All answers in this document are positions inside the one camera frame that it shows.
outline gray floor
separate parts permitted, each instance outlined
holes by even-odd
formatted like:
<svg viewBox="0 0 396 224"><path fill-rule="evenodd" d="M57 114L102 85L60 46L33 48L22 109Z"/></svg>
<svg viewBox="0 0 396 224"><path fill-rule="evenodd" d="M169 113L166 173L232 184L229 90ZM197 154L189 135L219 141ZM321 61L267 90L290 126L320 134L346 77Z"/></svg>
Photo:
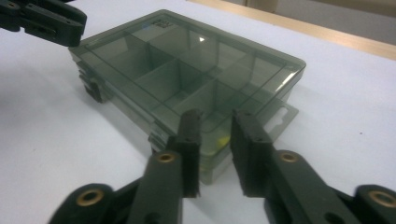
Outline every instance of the gray floor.
<svg viewBox="0 0 396 224"><path fill-rule="evenodd" d="M243 3L243 0L227 1ZM278 0L275 14L396 45L396 18L393 17L313 0Z"/></svg>

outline white table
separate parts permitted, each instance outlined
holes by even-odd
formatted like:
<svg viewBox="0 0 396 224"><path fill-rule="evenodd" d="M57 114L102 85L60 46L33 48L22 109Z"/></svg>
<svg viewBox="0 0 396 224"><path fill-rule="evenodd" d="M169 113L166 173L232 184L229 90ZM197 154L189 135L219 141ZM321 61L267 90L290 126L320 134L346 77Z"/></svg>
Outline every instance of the white table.
<svg viewBox="0 0 396 224"><path fill-rule="evenodd" d="M395 61L181 0L73 5L88 15L84 37L165 8L305 60L289 99L300 114L276 147L302 154L345 193L363 184L396 190ZM23 33L0 36L2 223L46 223L74 189L119 189L142 175L147 135L83 90L67 48ZM268 223L262 199L242 195L233 166L201 192L184 201L184 223Z"/></svg>

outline plastic organizer box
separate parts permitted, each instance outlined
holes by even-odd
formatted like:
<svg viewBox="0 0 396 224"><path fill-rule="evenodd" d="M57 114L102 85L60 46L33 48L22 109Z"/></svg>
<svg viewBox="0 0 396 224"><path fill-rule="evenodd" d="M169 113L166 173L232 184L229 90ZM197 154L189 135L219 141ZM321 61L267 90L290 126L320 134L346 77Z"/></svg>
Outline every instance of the plastic organizer box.
<svg viewBox="0 0 396 224"><path fill-rule="evenodd" d="M254 114L274 139L298 112L285 102L304 61L170 11L87 38L70 52L86 91L113 102L154 150L177 132L183 112L202 110L206 184L230 163L234 108Z"/></svg>

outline wooden edge strip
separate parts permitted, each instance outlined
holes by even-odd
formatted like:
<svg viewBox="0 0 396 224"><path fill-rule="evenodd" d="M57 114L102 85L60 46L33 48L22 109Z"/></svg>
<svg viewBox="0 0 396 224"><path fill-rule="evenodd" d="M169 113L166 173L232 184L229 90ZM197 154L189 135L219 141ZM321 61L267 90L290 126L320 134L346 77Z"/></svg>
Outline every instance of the wooden edge strip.
<svg viewBox="0 0 396 224"><path fill-rule="evenodd" d="M396 46L220 0L188 0L396 61Z"/></svg>

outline white tabletop surface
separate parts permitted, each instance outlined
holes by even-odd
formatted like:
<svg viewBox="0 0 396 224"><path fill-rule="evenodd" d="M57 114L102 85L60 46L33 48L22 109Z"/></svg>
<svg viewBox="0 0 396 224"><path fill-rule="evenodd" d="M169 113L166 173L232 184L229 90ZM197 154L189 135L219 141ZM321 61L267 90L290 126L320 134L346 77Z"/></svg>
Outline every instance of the white tabletop surface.
<svg viewBox="0 0 396 224"><path fill-rule="evenodd" d="M396 62L182 0L84 1L84 38L158 9L241 35L306 61L289 104L300 114L276 141L302 154L328 185L396 190ZM148 136L83 89L68 49L0 30L1 223L47 223L74 189L119 189L142 175ZM268 223L263 199L242 195L233 166L202 197L184 200L183 222Z"/></svg>

